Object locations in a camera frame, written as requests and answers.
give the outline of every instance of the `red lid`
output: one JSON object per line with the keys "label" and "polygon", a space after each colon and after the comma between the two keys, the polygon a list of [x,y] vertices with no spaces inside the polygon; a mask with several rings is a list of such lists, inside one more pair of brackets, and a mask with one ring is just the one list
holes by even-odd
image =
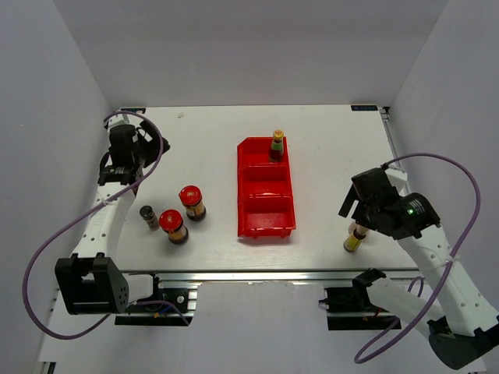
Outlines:
{"label": "red lid", "polygon": [[170,209],[163,212],[159,217],[161,228],[168,232],[173,232],[182,224],[182,216],[176,210]]}
{"label": "red lid", "polygon": [[201,201],[202,195],[200,189],[198,189],[195,185],[188,185],[184,187],[182,191],[179,193],[180,201],[184,205],[196,205],[199,201]]}

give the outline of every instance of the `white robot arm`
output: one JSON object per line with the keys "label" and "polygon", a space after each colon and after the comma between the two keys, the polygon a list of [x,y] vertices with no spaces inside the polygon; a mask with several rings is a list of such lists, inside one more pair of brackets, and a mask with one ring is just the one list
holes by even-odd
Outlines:
{"label": "white robot arm", "polygon": [[140,128],[150,135],[150,141],[138,128],[129,123],[126,115],[109,120],[111,146],[101,161],[94,198],[94,205],[104,202],[104,207],[90,216],[71,256],[59,259],[55,266],[55,276],[71,314],[121,313],[131,302],[153,293],[151,275],[124,276],[112,261],[136,189],[112,201],[108,199],[142,177],[142,169],[156,160],[160,142],[163,152],[169,149],[168,142],[160,139],[146,122]]}
{"label": "white robot arm", "polygon": [[[352,215],[356,223],[397,240],[432,289],[451,262],[437,296],[440,305],[432,305],[415,328],[445,365],[460,369],[499,345],[499,312],[480,294],[458,258],[451,257],[440,218],[428,200],[419,193],[400,196],[398,187],[386,165],[356,175],[339,214],[347,217],[358,200]],[[360,274],[352,289],[361,305],[381,307],[407,323],[426,304],[375,269]]]}

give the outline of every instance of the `red tray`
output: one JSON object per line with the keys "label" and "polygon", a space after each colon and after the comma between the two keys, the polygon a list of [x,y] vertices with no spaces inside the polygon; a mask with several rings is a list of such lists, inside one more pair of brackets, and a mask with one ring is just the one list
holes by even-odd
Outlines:
{"label": "red tray", "polygon": [[296,229],[288,143],[282,161],[270,162],[271,142],[246,138],[237,146],[238,236],[284,238]]}

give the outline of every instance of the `yellow bottle cap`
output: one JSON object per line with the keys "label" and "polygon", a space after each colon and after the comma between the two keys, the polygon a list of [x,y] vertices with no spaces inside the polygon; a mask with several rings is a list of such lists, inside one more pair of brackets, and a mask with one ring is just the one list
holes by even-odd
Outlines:
{"label": "yellow bottle cap", "polygon": [[274,139],[275,140],[281,140],[282,138],[284,138],[284,131],[282,131],[282,130],[275,130],[274,131]]}

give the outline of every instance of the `gray wall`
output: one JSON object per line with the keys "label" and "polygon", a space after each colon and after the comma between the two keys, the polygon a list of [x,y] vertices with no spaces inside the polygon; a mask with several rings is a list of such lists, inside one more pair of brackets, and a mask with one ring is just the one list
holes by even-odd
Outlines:
{"label": "gray wall", "polygon": [[[0,362],[31,372],[42,333],[21,301],[34,250],[88,207],[104,149],[108,104],[51,0],[3,0],[0,11]],[[55,260],[75,232],[50,247],[30,279],[42,320],[55,291]]]}
{"label": "gray wall", "polygon": [[446,0],[55,0],[112,106],[392,104]]}
{"label": "gray wall", "polygon": [[[395,100],[392,124],[399,153],[441,153],[476,176],[482,210],[460,254],[483,294],[499,309],[498,21],[497,1],[450,1]],[[406,165],[412,189],[430,198],[455,242],[472,213],[470,184],[440,161]],[[491,372],[499,372],[497,350],[486,356],[486,363]]]}

